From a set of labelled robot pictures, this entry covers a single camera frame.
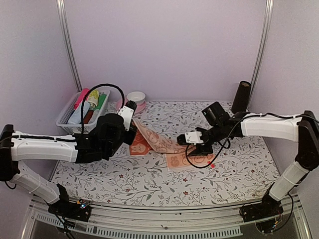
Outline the light blue towel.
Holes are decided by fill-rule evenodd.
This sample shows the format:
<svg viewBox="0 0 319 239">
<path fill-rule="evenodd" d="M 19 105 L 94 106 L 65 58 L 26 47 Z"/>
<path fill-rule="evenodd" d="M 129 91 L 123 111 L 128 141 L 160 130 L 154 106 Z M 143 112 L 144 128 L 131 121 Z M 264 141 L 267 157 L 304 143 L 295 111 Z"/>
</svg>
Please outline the light blue towel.
<svg viewBox="0 0 319 239">
<path fill-rule="evenodd" d="M 84 101 L 83 111 L 81 111 L 82 102 L 78 106 L 78 108 L 73 112 L 73 114 L 70 116 L 67 124 L 80 124 L 81 123 L 81 112 L 83 112 L 83 116 L 86 115 L 86 113 L 90 109 L 90 104 L 87 101 Z"/>
</svg>

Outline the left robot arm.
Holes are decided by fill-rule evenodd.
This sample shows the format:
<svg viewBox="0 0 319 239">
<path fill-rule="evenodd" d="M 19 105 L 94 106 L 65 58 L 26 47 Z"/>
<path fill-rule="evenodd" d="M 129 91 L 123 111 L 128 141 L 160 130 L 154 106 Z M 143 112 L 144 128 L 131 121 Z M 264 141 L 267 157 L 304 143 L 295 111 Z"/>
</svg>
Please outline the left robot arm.
<svg viewBox="0 0 319 239">
<path fill-rule="evenodd" d="M 42 136 L 25 134 L 7 124 L 0 135 L 0 180 L 15 183 L 30 193 L 54 204 L 63 216 L 74 212 L 66 189 L 53 184 L 32 171 L 26 160 L 60 160 L 86 164 L 109 160 L 119 147 L 131 145 L 137 127 L 131 117 L 106 114 L 88 134 Z"/>
</svg>

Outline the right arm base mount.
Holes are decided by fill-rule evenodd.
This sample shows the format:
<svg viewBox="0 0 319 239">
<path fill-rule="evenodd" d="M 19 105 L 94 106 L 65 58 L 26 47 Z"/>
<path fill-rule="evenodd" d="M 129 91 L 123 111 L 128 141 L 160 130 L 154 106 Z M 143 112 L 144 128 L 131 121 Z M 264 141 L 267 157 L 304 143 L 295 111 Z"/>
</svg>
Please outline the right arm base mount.
<svg viewBox="0 0 319 239">
<path fill-rule="evenodd" d="M 244 222 L 260 220 L 282 214 L 284 212 L 280 201 L 265 200 L 258 203 L 244 204 L 239 209 L 239 214 Z"/>
</svg>

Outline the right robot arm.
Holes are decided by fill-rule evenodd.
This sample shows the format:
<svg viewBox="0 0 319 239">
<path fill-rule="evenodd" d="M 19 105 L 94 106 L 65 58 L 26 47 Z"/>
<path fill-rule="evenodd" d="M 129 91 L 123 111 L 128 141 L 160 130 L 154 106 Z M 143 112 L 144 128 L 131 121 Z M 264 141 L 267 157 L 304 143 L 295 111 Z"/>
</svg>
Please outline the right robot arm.
<svg viewBox="0 0 319 239">
<path fill-rule="evenodd" d="M 290 116 L 241 111 L 230 116 L 219 102 L 214 102 L 202 113 L 211 128 L 197 127 L 178 138 L 179 144 L 195 146 L 195 150 L 186 152 L 186 158 L 208 156 L 213 153 L 214 143 L 221 140 L 227 143 L 235 137 L 260 136 L 298 144 L 294 162 L 270 186 L 258 205 L 258 213 L 262 217 L 273 213 L 279 202 L 319 166 L 319 122 L 311 111 Z"/>
</svg>

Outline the orange patterned towel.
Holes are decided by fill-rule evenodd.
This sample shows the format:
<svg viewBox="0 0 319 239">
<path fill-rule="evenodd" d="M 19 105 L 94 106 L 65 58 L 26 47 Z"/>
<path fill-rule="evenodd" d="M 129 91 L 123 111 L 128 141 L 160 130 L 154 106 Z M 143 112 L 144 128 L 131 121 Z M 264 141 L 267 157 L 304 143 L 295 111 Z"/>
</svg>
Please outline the orange patterned towel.
<svg viewBox="0 0 319 239">
<path fill-rule="evenodd" d="M 145 156 L 150 152 L 159 153 L 166 159 L 169 170 L 192 169 L 192 164 L 198 167 L 206 166 L 215 157 L 213 154 L 186 157 L 185 153 L 191 151 L 192 147 L 186 149 L 185 146 L 178 145 L 175 140 L 157 134 L 138 120 L 134 120 L 134 124 L 138 130 L 132 145 L 129 146 L 131 156 Z"/>
</svg>

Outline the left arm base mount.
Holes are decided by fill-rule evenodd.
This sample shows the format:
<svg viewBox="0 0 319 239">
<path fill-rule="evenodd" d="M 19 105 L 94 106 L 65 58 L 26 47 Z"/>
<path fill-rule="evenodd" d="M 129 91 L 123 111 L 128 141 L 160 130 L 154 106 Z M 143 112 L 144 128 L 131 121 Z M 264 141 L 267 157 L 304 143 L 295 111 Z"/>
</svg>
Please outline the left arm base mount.
<svg viewBox="0 0 319 239">
<path fill-rule="evenodd" d="M 88 202 L 83 201 L 82 199 L 76 202 L 71 202 L 68 196 L 59 196 L 59 200 L 53 204 L 49 204 L 48 207 L 48 212 L 51 214 L 82 222 L 89 221 L 92 211 Z"/>
</svg>

